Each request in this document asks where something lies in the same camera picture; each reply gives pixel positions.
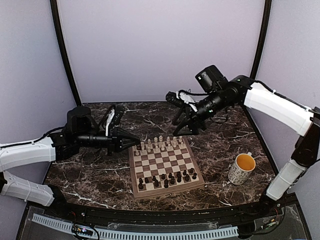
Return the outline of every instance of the white vent strip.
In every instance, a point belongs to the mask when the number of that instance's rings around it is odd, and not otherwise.
[[[32,221],[51,229],[55,229],[66,234],[72,234],[72,223],[52,219],[39,214],[33,214]],[[237,237],[238,227],[228,227],[223,229],[179,232],[179,233],[144,233],[144,232],[124,232],[95,228],[100,234],[101,240],[216,240],[230,237]],[[90,239],[98,239],[96,232]]]

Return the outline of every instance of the chess piece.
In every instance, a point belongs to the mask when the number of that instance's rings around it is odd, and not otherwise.
[[[168,179],[164,180],[164,188],[167,189],[169,187]]]
[[[171,184],[175,184],[175,177],[174,177],[174,176],[171,177],[170,183],[171,183]]]
[[[154,181],[154,186],[159,187],[159,181],[157,179]]]
[[[185,175],[184,180],[185,180],[186,182],[189,182],[189,180],[190,180],[189,174]]]

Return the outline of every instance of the dark marble surface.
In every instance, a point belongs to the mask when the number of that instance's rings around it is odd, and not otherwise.
[[[141,137],[153,139],[171,136],[172,117],[178,109],[166,102],[120,103],[127,110],[121,127]],[[98,122],[109,104],[87,104]],[[240,107],[228,110],[229,120],[223,124],[208,121],[208,129],[188,141],[205,181],[205,187],[147,200],[135,200],[125,150],[107,156],[107,150],[82,148],[74,157],[54,162],[46,184],[59,186],[68,202],[86,206],[139,211],[199,210],[236,206],[259,200],[274,177],[253,128]],[[223,121],[224,113],[214,117]],[[228,170],[240,153],[251,152],[256,168],[240,186],[228,180]]]

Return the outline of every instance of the white wall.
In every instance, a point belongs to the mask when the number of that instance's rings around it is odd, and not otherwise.
[[[81,100],[164,101],[215,64],[250,74],[264,0],[59,1]]]
[[[273,1],[257,79],[310,107],[320,106],[320,1]],[[279,168],[291,156],[298,136],[280,122],[254,111],[253,117]],[[295,185],[313,239],[319,239],[320,164]]]
[[[0,143],[41,137],[75,107],[48,0],[0,1]],[[41,183],[47,163],[9,170]],[[13,240],[25,209],[0,196],[0,239]]]

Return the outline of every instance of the patterned mug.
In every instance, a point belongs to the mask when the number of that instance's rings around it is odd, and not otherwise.
[[[251,156],[252,153],[241,153],[236,156],[232,167],[229,170],[228,178],[234,185],[243,184],[256,167],[256,161]]]

